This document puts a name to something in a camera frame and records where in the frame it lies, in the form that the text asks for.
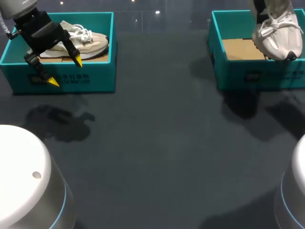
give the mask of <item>silver cylinder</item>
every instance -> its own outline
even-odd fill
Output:
[[[36,7],[38,0],[0,0],[0,9],[5,19],[19,18]]]

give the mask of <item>sneaker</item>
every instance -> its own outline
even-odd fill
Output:
[[[269,59],[295,60],[302,54],[303,31],[291,0],[251,0],[256,19],[252,39]]]
[[[108,53],[109,39],[107,36],[87,30],[82,25],[71,25],[66,21],[62,21],[61,26],[69,32],[70,39],[80,51],[82,60],[90,60]],[[63,43],[59,42],[52,49],[40,54],[40,57],[60,58],[69,57],[69,54]]]

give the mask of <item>beige sneaker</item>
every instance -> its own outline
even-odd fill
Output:
[[[71,25],[66,21],[61,26],[67,30],[75,47],[81,53],[82,60],[89,60],[108,53],[109,39],[104,34],[94,33],[85,29],[82,25]],[[52,49],[40,54],[41,58],[69,57],[68,51],[62,42],[59,42]]]

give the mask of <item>dark table surface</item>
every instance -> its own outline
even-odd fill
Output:
[[[274,190],[305,133],[305,92],[222,94],[205,45],[210,11],[247,3],[63,3],[39,8],[115,11],[116,92],[13,96],[1,73],[0,123],[44,141],[73,191],[77,229],[275,229]]]

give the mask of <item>cardboard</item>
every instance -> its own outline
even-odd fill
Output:
[[[91,60],[86,60],[86,61],[82,61],[82,62],[108,62],[109,60],[109,55],[106,54],[104,56],[100,56]],[[73,60],[71,58],[63,58],[62,62],[72,62]]]
[[[72,62],[73,60],[71,58],[40,58],[41,63],[52,63],[52,62]],[[91,60],[86,60],[82,62],[108,62],[109,60],[109,55],[106,54],[101,57],[97,57]]]
[[[54,62],[62,62],[62,58],[40,58],[38,57],[41,63],[54,63]]]
[[[256,48],[251,39],[223,40],[228,60],[265,60],[265,56]]]

